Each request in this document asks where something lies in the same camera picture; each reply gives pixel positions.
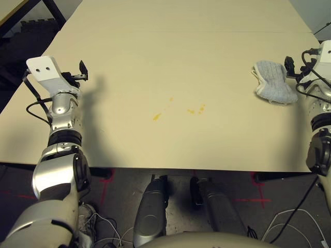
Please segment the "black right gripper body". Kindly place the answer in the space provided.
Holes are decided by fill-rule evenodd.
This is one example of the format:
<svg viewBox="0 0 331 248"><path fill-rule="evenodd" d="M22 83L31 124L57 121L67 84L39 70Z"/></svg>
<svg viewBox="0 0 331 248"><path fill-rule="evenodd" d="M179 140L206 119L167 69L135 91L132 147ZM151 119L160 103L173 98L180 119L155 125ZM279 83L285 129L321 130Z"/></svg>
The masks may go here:
<svg viewBox="0 0 331 248"><path fill-rule="evenodd" d="M296 81L301 81L305 76L311 72L311 68L314 66L314 63L307 63L306 66L301 66L300 73L295 73L295 75L287 75L287 78L296 79Z"/></svg>

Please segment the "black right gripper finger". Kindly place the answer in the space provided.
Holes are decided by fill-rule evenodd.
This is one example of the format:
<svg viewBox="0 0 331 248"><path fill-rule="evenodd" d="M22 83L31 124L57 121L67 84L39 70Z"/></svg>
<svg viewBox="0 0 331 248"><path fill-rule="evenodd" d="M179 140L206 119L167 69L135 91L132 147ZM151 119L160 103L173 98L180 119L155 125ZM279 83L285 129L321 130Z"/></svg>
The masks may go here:
<svg viewBox="0 0 331 248"><path fill-rule="evenodd" d="M287 75L295 75L294 60L290 56L286 56L284 60L284 67L287 71Z"/></svg>

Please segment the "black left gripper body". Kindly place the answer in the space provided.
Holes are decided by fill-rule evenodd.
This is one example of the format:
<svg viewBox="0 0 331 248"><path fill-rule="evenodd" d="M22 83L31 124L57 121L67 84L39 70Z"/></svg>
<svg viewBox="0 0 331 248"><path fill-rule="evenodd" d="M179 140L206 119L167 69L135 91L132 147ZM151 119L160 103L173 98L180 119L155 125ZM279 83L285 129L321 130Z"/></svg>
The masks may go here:
<svg viewBox="0 0 331 248"><path fill-rule="evenodd" d="M87 80L86 74L72 75L70 72L62 72L62 77L73 87L80 88L80 80Z"/></svg>

